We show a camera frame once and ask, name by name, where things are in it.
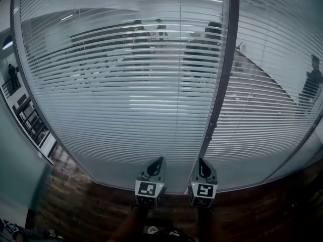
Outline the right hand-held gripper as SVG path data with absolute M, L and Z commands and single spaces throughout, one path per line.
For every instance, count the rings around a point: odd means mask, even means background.
M 217 171 L 205 159 L 198 158 L 196 164 L 196 180 L 206 179 L 206 182 L 191 182 L 189 185 L 190 204 L 194 207 L 211 207 L 218 189 Z

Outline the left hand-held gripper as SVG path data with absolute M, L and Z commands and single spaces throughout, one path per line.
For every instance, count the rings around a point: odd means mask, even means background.
M 144 165 L 141 175 L 135 182 L 135 199 L 138 205 L 157 207 L 166 191 L 166 169 L 164 157 L 152 159 Z

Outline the person's left forearm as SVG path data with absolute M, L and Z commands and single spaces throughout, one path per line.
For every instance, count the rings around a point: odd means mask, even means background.
M 149 210 L 147 206 L 134 205 L 108 242 L 129 242 L 132 238 L 142 234 Z

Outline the person's right forearm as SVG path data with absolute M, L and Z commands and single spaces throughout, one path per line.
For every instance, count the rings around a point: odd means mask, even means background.
M 213 208 L 197 208 L 197 212 L 199 242 L 217 242 L 219 231 Z

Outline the person's dark trousers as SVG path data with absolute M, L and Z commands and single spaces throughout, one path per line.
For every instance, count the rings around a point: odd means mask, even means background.
M 169 235 L 170 231 L 176 230 L 181 236 Z M 145 234 L 140 239 L 140 242 L 196 242 L 191 236 L 177 229 L 164 229 L 155 234 Z

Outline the frosted glass door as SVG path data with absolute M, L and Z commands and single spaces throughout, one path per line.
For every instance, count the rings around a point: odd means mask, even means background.
M 0 197 L 37 212 L 50 171 L 0 96 Z

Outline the black stair railing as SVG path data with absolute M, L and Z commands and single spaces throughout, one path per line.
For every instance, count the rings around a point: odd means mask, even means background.
M 30 98 L 25 95 L 18 100 L 18 107 L 13 105 L 13 110 L 30 138 L 40 148 L 47 137 L 49 130 L 34 107 Z

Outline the black landing railing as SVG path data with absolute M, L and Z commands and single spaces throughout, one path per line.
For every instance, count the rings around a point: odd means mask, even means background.
M 16 86 L 13 87 L 12 86 L 12 81 L 8 80 L 6 81 L 4 84 L 2 84 L 2 89 L 4 92 L 4 96 L 6 98 L 9 98 L 10 96 L 12 96 L 19 88 L 21 87 L 20 83 L 17 82 Z

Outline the dark dome pendant lamp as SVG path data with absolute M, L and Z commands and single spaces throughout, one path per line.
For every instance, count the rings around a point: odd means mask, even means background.
M 3 41 L 2 50 L 5 50 L 5 49 L 9 48 L 12 45 L 13 45 L 12 36 L 8 35 Z

